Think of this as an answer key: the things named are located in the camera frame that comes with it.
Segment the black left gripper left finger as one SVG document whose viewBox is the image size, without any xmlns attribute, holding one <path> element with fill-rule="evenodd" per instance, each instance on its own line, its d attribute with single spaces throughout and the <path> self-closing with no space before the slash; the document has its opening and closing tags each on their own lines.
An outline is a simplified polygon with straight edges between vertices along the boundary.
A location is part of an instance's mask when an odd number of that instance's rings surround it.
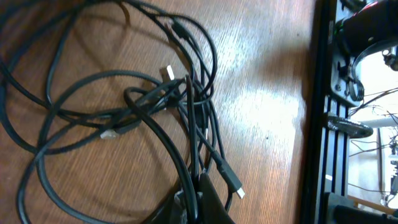
<svg viewBox="0 0 398 224">
<path fill-rule="evenodd" d="M 179 190 L 167 197 L 143 224 L 187 224 L 188 215 L 184 202 L 184 191 Z"/>
</svg>

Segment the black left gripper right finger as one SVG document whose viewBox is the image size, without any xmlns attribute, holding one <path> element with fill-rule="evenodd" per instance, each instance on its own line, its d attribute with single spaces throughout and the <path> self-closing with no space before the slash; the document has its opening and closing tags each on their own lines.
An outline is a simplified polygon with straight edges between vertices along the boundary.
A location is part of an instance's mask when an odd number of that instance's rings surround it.
<svg viewBox="0 0 398 224">
<path fill-rule="evenodd" d="M 200 174 L 198 186 L 201 222 L 204 224 L 234 224 L 224 209 L 207 173 Z"/>
</svg>

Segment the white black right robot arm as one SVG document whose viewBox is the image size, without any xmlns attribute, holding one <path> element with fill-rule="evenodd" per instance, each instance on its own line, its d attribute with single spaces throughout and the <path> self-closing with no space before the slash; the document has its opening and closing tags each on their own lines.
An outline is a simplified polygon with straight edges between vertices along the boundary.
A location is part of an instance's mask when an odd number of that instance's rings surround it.
<svg viewBox="0 0 398 224">
<path fill-rule="evenodd" d="M 341 3 L 352 12 L 336 24 L 336 41 L 344 54 L 356 57 L 375 43 L 397 39 L 397 0 Z"/>
</svg>

